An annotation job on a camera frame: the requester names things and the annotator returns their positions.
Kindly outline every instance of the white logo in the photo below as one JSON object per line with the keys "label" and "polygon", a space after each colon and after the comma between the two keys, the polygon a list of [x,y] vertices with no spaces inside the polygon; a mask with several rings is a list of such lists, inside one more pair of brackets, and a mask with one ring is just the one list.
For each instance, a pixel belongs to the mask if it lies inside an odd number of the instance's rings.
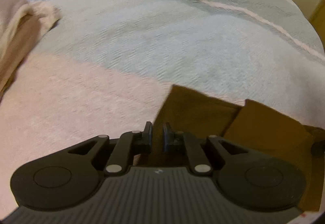
{"label": "white logo", "polygon": [[162,169],[158,169],[158,170],[155,170],[155,173],[157,174],[157,175],[159,175],[159,174],[161,174],[161,173],[163,173],[164,171],[162,170]]}

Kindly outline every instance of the silver pin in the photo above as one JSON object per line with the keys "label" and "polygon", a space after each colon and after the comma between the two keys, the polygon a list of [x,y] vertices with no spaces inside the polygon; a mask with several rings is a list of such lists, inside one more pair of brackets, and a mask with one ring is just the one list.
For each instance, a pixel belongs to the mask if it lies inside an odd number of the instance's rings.
{"label": "silver pin", "polygon": [[208,166],[207,164],[198,164],[197,166],[194,167],[194,170],[197,171],[198,173],[207,173],[208,171],[211,170],[211,167]]}
{"label": "silver pin", "polygon": [[111,164],[106,166],[106,171],[109,173],[118,173],[122,170],[122,167],[118,164]]}

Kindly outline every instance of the crumpled beige fabric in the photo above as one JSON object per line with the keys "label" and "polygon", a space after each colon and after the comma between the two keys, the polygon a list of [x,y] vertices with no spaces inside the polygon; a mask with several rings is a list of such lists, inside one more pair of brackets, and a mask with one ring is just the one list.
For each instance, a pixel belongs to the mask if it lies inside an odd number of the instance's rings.
{"label": "crumpled beige fabric", "polygon": [[60,18],[48,2],[0,0],[0,99],[19,63]]}

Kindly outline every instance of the bed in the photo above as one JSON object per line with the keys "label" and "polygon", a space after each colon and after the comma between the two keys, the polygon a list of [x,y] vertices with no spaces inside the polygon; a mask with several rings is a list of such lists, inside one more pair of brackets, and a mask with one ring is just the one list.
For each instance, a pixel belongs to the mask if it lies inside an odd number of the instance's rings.
{"label": "bed", "polygon": [[153,121],[170,86],[325,127],[325,54],[291,0],[46,0],[62,19],[0,106],[0,218],[27,161]]}

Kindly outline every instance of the folded brown garment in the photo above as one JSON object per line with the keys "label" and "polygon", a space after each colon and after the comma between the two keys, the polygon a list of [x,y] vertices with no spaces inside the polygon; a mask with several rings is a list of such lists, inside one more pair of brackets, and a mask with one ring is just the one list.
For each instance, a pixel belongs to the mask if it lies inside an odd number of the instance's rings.
{"label": "folded brown garment", "polygon": [[19,63],[60,18],[47,2],[0,0],[0,99]]}
{"label": "folded brown garment", "polygon": [[183,156],[163,154],[163,123],[175,131],[188,131],[198,138],[219,135],[296,165],[306,177],[307,187],[299,207],[318,211],[324,181],[324,155],[314,157],[310,148],[325,140],[321,128],[303,126],[298,121],[252,100],[244,107],[208,97],[174,85],[154,122],[152,154],[141,156],[139,165],[186,164]]}

